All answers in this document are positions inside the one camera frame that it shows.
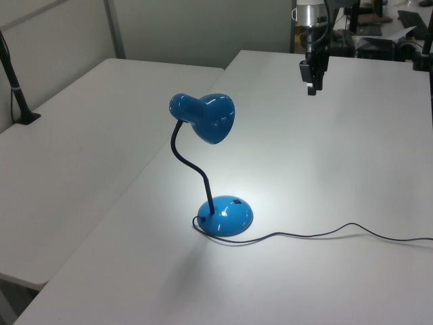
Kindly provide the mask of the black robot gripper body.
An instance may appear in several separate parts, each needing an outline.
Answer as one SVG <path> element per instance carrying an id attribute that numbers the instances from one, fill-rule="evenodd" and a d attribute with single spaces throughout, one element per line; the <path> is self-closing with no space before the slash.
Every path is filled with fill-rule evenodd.
<path id="1" fill-rule="evenodd" d="M 310 66 L 310 81 L 315 79 L 317 91 L 323 89 L 323 78 L 329 62 L 329 33 L 325 30 L 303 32 L 305 59 Z"/>

